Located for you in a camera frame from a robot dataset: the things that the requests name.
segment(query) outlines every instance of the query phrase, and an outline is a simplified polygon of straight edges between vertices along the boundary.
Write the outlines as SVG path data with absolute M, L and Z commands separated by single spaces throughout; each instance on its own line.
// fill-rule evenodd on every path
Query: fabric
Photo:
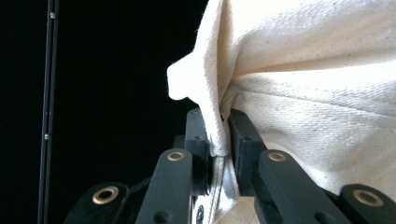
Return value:
M 219 158 L 214 176 L 222 178 L 199 199 L 203 223 L 238 197 L 231 108 L 319 186 L 338 193 L 362 183 L 396 200 L 394 15 L 392 0 L 209 0 L 193 52 L 168 68 L 170 97 L 201 107 Z

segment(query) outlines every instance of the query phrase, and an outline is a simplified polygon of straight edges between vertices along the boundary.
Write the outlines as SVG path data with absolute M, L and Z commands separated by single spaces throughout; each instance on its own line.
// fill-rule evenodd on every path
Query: cream fabric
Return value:
M 392 0 L 209 1 L 194 51 L 168 69 L 170 97 L 201 107 L 221 161 L 198 201 L 212 207 L 204 223 L 237 200 L 220 117 L 231 107 L 321 187 L 362 183 L 396 200 L 395 15 Z

